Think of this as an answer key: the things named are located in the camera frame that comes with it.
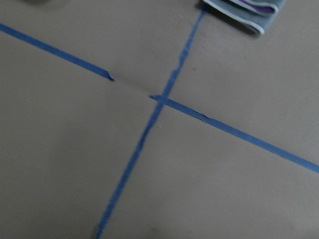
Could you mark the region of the folded grey purple cloth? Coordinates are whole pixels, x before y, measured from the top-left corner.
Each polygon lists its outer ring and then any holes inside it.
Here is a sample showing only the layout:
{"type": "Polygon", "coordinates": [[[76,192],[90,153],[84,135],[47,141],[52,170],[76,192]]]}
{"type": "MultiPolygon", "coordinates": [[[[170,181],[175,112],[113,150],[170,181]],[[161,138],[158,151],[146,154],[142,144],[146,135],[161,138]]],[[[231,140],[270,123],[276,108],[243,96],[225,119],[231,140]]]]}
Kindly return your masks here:
{"type": "Polygon", "coordinates": [[[204,0],[224,15],[263,35],[285,5],[285,0],[204,0]]]}

